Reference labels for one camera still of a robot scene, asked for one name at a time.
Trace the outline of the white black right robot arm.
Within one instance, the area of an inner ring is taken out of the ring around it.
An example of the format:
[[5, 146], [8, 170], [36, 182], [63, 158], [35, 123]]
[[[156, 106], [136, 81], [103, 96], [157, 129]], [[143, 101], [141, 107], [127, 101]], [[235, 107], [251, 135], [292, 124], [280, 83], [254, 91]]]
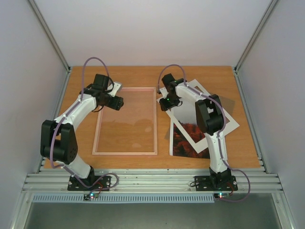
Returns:
[[224, 137], [226, 117], [219, 97], [206, 95], [191, 87], [185, 79], [174, 79], [172, 74], [163, 76], [162, 83], [167, 91], [166, 96], [160, 99], [162, 111], [177, 107], [181, 102], [194, 105], [197, 126], [204, 134], [209, 149], [209, 183], [214, 190], [223, 188], [232, 173], [227, 162]]

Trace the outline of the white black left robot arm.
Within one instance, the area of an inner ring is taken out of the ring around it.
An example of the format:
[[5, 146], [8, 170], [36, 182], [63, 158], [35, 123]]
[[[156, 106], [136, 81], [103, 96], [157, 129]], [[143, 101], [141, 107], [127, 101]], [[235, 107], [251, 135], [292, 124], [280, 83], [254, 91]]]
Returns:
[[96, 178], [90, 174], [91, 166], [78, 155], [75, 131], [86, 116], [98, 107], [120, 110], [124, 102], [116, 94], [121, 89], [121, 83], [114, 82], [109, 76], [96, 74], [93, 83], [82, 88], [68, 110], [54, 120], [45, 120], [42, 123], [41, 156], [79, 177], [79, 184], [85, 190], [95, 187]]

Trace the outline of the autumn forest photo print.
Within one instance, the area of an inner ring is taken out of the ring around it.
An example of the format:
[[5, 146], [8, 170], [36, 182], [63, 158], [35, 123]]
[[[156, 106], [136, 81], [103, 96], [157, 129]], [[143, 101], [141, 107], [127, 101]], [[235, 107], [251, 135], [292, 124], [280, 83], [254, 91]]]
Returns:
[[[173, 108], [173, 113], [176, 119], [179, 121], [183, 129], [187, 132], [190, 138], [194, 143], [198, 143], [201, 140], [205, 139], [205, 135], [201, 132], [197, 126], [195, 119], [195, 107], [186, 103], [181, 107]], [[186, 137], [178, 129], [176, 125], [173, 125], [173, 128], [170, 133], [170, 138], [172, 142], [170, 143], [170, 155], [171, 156], [181, 156], [189, 158], [201, 158], [209, 159], [209, 149], [205, 148], [201, 152], [196, 152], [192, 145], [187, 141]]]

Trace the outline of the brown cardboard backing board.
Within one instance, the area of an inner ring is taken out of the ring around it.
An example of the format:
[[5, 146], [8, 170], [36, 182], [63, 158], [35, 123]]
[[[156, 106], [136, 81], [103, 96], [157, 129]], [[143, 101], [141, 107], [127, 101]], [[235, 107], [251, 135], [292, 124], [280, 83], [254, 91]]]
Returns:
[[[239, 127], [239, 124], [231, 117], [235, 102], [224, 97], [220, 97], [220, 101], [226, 116], [226, 127], [224, 133], [228, 134]], [[205, 139], [203, 132], [201, 132], [197, 126], [195, 106], [193, 104], [187, 101], [183, 102], [181, 106], [174, 107], [172, 112], [174, 117], [179, 121], [181, 126], [195, 143]]]

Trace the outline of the left controller board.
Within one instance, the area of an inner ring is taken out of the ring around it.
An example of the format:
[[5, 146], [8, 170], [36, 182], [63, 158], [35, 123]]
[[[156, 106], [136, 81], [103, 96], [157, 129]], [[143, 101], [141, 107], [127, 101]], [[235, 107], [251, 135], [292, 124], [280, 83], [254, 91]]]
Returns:
[[91, 194], [84, 194], [83, 200], [84, 201], [91, 201], [93, 199], [97, 199], [99, 197], [99, 194], [97, 193], [91, 193]]

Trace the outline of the controller board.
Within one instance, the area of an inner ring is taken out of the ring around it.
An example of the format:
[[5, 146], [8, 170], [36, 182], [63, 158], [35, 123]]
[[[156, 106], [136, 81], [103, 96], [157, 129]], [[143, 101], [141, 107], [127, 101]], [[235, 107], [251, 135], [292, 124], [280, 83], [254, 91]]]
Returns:
[[84, 194], [83, 200], [84, 201], [91, 201], [93, 199], [97, 199], [99, 197], [99, 194], [97, 193], [91, 193], [91, 194]]
[[214, 197], [218, 199], [224, 199], [224, 198], [229, 198], [232, 194], [231, 193], [214, 193]]

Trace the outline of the right controller board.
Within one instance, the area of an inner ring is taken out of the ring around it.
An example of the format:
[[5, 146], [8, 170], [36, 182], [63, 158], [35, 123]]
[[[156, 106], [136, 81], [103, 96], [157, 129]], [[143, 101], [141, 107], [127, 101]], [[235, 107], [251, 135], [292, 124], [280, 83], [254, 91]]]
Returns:
[[232, 194], [231, 193], [214, 193], [214, 197], [218, 199], [224, 199], [224, 198], [229, 198]]

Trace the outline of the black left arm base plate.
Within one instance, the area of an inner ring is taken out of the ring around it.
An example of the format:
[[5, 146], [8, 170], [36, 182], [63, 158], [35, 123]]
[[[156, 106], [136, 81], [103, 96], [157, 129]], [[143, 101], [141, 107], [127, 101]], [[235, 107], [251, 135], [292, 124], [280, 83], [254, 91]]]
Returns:
[[89, 175], [86, 179], [77, 179], [76, 177], [70, 177], [68, 182], [68, 191], [92, 191], [100, 190], [108, 191], [110, 189], [111, 177], [104, 176], [95, 185], [94, 182], [99, 178], [99, 176]]

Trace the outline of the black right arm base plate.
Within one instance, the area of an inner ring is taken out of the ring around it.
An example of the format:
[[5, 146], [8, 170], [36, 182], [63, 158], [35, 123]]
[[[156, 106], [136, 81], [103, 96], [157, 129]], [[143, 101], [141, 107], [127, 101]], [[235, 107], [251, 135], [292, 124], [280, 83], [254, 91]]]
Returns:
[[195, 176], [196, 191], [237, 191], [238, 185], [235, 176], [229, 176], [224, 181], [212, 181], [210, 176]]

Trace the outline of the left aluminium corner post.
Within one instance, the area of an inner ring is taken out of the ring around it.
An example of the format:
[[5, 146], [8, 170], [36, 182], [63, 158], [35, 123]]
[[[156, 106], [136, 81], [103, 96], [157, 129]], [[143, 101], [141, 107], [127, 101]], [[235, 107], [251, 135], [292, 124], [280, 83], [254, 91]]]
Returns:
[[41, 10], [38, 7], [38, 4], [36, 3], [36, 1], [34, 0], [27, 0], [27, 3], [29, 4], [29, 6], [31, 7], [35, 17], [37, 18], [39, 24], [41, 25], [43, 31], [45, 32], [48, 40], [50, 41], [53, 49], [55, 50], [57, 56], [59, 57], [64, 69], [66, 70], [66, 72], [70, 72], [71, 67], [69, 66], [68, 62], [66, 61], [66, 58], [64, 57], [59, 45], [57, 44]]

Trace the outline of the aluminium corner post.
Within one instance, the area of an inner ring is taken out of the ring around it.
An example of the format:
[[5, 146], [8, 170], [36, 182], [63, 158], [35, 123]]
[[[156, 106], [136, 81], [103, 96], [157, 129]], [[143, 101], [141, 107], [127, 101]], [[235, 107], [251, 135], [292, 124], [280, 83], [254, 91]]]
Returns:
[[255, 45], [257, 39], [259, 38], [260, 34], [262, 33], [264, 27], [268, 23], [271, 15], [273, 14], [274, 10], [276, 9], [278, 3], [280, 0], [271, 0], [269, 4], [267, 5], [266, 10], [264, 11], [261, 19], [258, 22], [258, 25], [256, 26], [249, 42], [247, 43], [241, 57], [239, 58], [236, 66], [233, 68], [234, 72], [237, 73], [241, 69], [243, 63], [245, 62], [247, 56], [250, 54], [250, 51], [252, 50], [253, 46]]
[[66, 58], [64, 57], [59, 45], [57, 44], [41, 10], [38, 7], [38, 4], [36, 3], [36, 1], [34, 0], [27, 0], [27, 3], [29, 4], [29, 6], [31, 7], [35, 17], [37, 18], [39, 24], [41, 25], [43, 31], [45, 32], [48, 40], [50, 41], [53, 49], [55, 50], [57, 56], [59, 57], [64, 69], [66, 70], [66, 72], [70, 72], [71, 67], [69, 66], [68, 62], [66, 61]]

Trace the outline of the aluminium front rail platform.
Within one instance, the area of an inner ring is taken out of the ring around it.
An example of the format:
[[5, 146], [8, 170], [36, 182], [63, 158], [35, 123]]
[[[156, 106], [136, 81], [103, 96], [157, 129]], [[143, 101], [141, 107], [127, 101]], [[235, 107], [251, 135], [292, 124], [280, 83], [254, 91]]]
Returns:
[[[207, 169], [113, 169], [119, 184], [112, 193], [193, 193], [189, 184], [195, 176], [208, 175]], [[233, 172], [238, 185], [238, 194], [282, 193], [283, 187], [277, 174], [268, 174], [264, 169], [245, 169], [243, 175]], [[62, 169], [43, 169], [37, 174], [28, 174], [22, 187], [24, 192], [67, 192], [70, 175]]]

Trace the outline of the right aluminium corner post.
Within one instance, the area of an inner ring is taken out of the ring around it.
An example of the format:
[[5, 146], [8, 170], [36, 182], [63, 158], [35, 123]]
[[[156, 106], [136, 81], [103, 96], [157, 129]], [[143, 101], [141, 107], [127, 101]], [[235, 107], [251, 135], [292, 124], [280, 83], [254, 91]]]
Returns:
[[269, 4], [267, 5], [266, 10], [264, 11], [261, 19], [258, 22], [258, 25], [256, 26], [249, 42], [247, 43], [241, 57], [239, 58], [236, 66], [233, 68], [234, 72], [237, 73], [241, 69], [243, 63], [245, 62], [247, 56], [250, 54], [250, 51], [252, 50], [253, 46], [255, 45], [257, 39], [259, 38], [260, 34], [262, 33], [264, 27], [268, 23], [271, 15], [273, 14], [274, 10], [276, 9], [278, 3], [280, 0], [271, 0]]

